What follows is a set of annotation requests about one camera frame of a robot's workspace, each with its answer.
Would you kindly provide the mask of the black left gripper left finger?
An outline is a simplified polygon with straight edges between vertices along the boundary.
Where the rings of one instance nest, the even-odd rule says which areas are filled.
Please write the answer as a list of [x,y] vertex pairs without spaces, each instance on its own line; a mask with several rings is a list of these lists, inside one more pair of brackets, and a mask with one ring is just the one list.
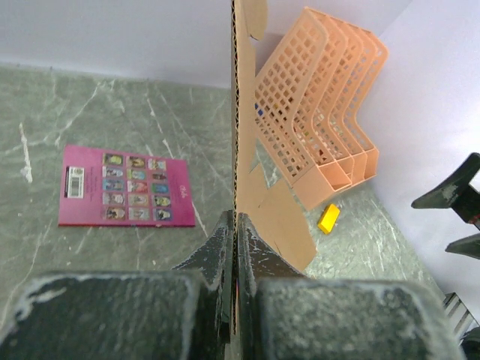
[[50,272],[1,330],[3,359],[222,359],[230,341],[233,212],[168,271]]

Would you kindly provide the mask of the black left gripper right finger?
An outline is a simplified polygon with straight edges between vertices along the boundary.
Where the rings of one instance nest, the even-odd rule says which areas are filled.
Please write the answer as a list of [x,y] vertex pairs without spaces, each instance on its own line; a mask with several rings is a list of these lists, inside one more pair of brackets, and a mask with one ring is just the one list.
[[237,220],[244,359],[463,359],[442,302],[397,280],[311,279]]

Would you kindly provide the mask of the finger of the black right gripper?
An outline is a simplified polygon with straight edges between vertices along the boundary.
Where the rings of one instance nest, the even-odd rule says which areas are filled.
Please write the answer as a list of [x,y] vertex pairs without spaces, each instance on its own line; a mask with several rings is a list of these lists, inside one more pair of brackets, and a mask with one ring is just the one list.
[[479,171],[479,153],[467,159],[433,190],[415,199],[414,209],[452,209],[466,224],[479,225],[479,191],[470,182]]
[[450,243],[445,252],[480,259],[480,233]]

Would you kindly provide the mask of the brown cardboard box sheet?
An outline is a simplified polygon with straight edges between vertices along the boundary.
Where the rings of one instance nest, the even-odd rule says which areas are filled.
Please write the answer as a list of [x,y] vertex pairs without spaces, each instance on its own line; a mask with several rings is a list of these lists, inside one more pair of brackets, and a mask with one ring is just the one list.
[[280,180],[268,185],[266,150],[257,137],[254,108],[256,53],[263,38],[266,1],[232,1],[232,180],[234,329],[244,329],[260,277],[300,276],[317,249],[299,204]]

